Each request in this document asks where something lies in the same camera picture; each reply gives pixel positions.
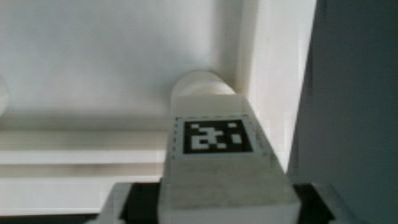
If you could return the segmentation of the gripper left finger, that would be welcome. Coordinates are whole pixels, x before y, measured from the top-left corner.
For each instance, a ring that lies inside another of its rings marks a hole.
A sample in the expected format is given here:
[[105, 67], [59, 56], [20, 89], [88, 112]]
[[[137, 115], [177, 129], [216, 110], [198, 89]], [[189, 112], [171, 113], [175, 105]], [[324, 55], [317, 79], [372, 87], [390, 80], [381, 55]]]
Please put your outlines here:
[[118, 183], [97, 224], [159, 224], [161, 183]]

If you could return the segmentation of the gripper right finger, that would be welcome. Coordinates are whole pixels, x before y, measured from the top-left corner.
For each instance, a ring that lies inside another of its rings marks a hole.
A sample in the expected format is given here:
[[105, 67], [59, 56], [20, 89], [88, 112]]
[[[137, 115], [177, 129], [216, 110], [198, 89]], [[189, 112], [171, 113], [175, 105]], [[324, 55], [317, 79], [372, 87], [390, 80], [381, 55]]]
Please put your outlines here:
[[294, 187], [303, 202], [297, 224], [363, 224], [329, 184], [299, 183]]

